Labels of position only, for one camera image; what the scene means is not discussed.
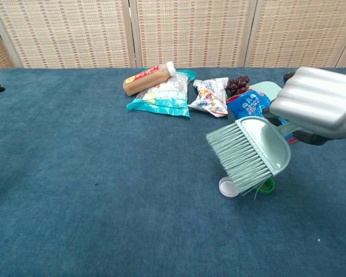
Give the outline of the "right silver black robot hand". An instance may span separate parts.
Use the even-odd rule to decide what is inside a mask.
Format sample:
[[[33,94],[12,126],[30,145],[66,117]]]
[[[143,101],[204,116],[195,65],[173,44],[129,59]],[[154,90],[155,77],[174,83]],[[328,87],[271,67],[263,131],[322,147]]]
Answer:
[[[346,139],[346,74],[301,67],[285,82],[269,112],[299,126],[293,135],[303,143]]]

